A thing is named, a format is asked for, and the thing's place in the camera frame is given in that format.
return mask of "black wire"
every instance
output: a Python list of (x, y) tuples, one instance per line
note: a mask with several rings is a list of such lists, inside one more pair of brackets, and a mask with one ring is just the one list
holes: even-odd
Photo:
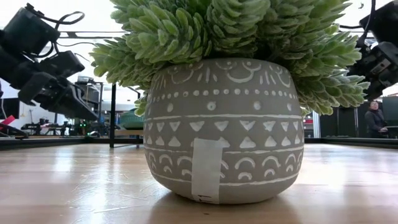
[(362, 26), (344, 26), (344, 25), (340, 25), (340, 28), (343, 28), (343, 29), (359, 29), (359, 28), (362, 28)]
[(371, 13), (369, 15), (368, 22), (366, 23), (365, 31), (363, 32), (362, 36), (358, 40), (358, 45), (361, 47), (365, 44), (366, 37), (368, 36), (368, 32), (370, 30), (370, 24), (374, 17), (375, 12), (376, 12), (376, 0), (372, 0)]
[(77, 56), (80, 56), (81, 58), (83, 58), (84, 60), (86, 60), (87, 62), (90, 62), (87, 58), (85, 58), (85, 57), (83, 57), (83, 56), (81, 56), (80, 54), (78, 54), (78, 53), (75, 53), (75, 55), (77, 55)]
[(55, 20), (55, 19), (50, 19), (48, 17), (45, 17), (42, 14), (39, 14), (38, 12), (36, 12), (35, 10), (30, 10), (30, 12), (35, 14), (37, 17), (39, 17), (41, 19), (44, 19), (46, 21), (53, 22), (53, 23), (56, 23), (56, 24), (59, 24), (59, 25), (73, 25), (73, 24), (81, 21), (85, 17), (85, 14), (83, 12), (76, 11), (76, 12), (73, 12), (73, 13), (65, 15), (65, 16), (67, 18), (67, 17), (70, 17), (70, 16), (75, 15), (75, 14), (81, 14), (81, 16), (79, 18), (75, 19), (74, 21), (64, 22), (64, 21), (61, 21), (61, 20), (58, 21), (58, 20)]
[[(64, 20), (65, 20), (65, 19), (67, 19), (68, 17), (73, 16), (73, 15), (75, 15), (75, 14), (81, 14), (81, 16), (80, 16), (78, 19), (75, 19), (74, 21), (71, 21), (71, 24), (65, 24), (65, 23), (64, 23)], [(66, 14), (66, 15), (62, 16), (61, 19), (60, 19), (59, 21), (56, 21), (56, 22), (55, 22), (56, 25), (55, 25), (54, 29), (58, 30), (58, 28), (60, 27), (60, 25), (72, 25), (72, 24), (75, 24), (75, 23), (81, 21), (84, 17), (85, 17), (85, 14), (82, 13), (82, 12), (78, 12), (78, 11), (77, 11), (77, 12), (70, 13), (70, 14)], [(53, 45), (54, 45), (55, 52), (56, 52), (57, 54), (59, 54), (60, 51), (59, 51), (59, 49), (58, 49), (58, 44), (57, 44), (56, 42), (54, 42)]]
[(91, 45), (93, 45), (93, 46), (97, 46), (97, 45), (95, 45), (94, 43), (91, 43), (91, 42), (79, 42), (79, 43), (75, 43), (75, 44), (71, 44), (71, 45), (62, 45), (62, 44), (59, 44), (59, 43), (57, 43), (59, 46), (62, 46), (62, 47), (73, 47), (73, 46), (76, 46), (76, 45), (79, 45), (79, 44), (91, 44)]

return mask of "person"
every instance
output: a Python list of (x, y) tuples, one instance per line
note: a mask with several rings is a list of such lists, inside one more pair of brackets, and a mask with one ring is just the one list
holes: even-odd
[(383, 113), (379, 110), (379, 103), (372, 101), (369, 111), (365, 113), (370, 138), (385, 138), (388, 132), (387, 123), (384, 121)]

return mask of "metal frame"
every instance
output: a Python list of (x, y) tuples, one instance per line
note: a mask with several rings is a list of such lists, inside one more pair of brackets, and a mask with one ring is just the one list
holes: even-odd
[[(131, 88), (128, 87), (130, 90), (134, 91), (137, 93), (138, 98), (141, 97), (141, 94)], [(114, 148), (115, 143), (116, 144), (129, 144), (130, 142), (136, 142), (136, 143), (132, 143), (132, 144), (142, 144), (143, 140), (142, 139), (116, 139), (114, 137), (114, 130), (115, 130), (115, 123), (114, 123), (114, 119), (116, 116), (116, 84), (112, 85), (112, 97), (111, 97), (111, 130), (109, 131), (109, 147), (112, 149)]]

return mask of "potted plant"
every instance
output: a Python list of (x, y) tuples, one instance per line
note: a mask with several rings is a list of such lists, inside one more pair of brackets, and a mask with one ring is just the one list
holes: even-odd
[(291, 186), (302, 111), (359, 106), (347, 0), (111, 0), (128, 33), (91, 54), (95, 75), (140, 86), (154, 178), (201, 202), (251, 203)]

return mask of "white triangle pattern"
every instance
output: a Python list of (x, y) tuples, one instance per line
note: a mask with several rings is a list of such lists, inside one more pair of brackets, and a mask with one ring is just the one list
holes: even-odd
[(198, 122), (191, 122), (191, 123), (189, 123), (189, 125), (191, 126), (191, 128), (194, 130), (194, 131), (200, 131), (201, 130), (201, 127), (203, 126), (205, 124), (205, 122), (204, 121), (198, 121)]
[(267, 131), (272, 131), (272, 128), (275, 125), (275, 121), (267, 121), (267, 122), (264, 122), (263, 125)]
[(256, 143), (254, 143), (254, 141), (252, 141), (249, 137), (246, 137), (243, 139), (240, 148), (241, 149), (250, 149), (250, 148), (254, 148), (256, 146)]
[(296, 139), (294, 140), (294, 144), (300, 144), (301, 140), (299, 138), (299, 135), (296, 135)]
[(155, 143), (158, 146), (164, 146), (164, 141), (163, 141), (162, 137), (160, 137), (160, 136), (159, 136), (159, 138), (156, 139)]
[(163, 129), (163, 126), (164, 126), (164, 122), (157, 123), (156, 126), (157, 126), (157, 130), (158, 130), (159, 132), (161, 132), (162, 129)]
[(289, 146), (291, 144), (292, 143), (290, 142), (290, 140), (287, 137), (285, 137), (284, 140), (282, 141), (282, 146)]
[(250, 129), (253, 128), (254, 124), (256, 123), (255, 121), (240, 121), (242, 126), (249, 131)]
[(180, 143), (180, 141), (174, 136), (174, 137), (172, 137), (172, 139), (170, 140), (169, 146), (171, 146), (171, 147), (180, 147), (180, 146), (181, 146), (181, 143)]
[(289, 122), (281, 122), (280, 125), (282, 125), (282, 128), (287, 131), (287, 129), (289, 128)]
[(229, 142), (227, 140), (225, 140), (225, 138), (223, 138), (223, 137), (220, 137), (220, 139), (218, 141), (223, 145), (223, 148), (231, 147)]
[(228, 126), (229, 121), (219, 121), (215, 122), (214, 125), (219, 129), (220, 131), (224, 131), (226, 127)]
[(172, 128), (173, 131), (176, 131), (178, 129), (178, 127), (180, 126), (181, 121), (177, 121), (177, 122), (170, 122), (169, 125)]
[(147, 144), (152, 144), (153, 142), (152, 142), (152, 139), (150, 138), (150, 136), (148, 136), (148, 139), (147, 139)]
[(275, 139), (272, 136), (269, 136), (266, 140), (266, 147), (275, 147), (277, 145)]
[(296, 129), (296, 131), (299, 130), (299, 122), (298, 121), (294, 121), (293, 122), (294, 128)]

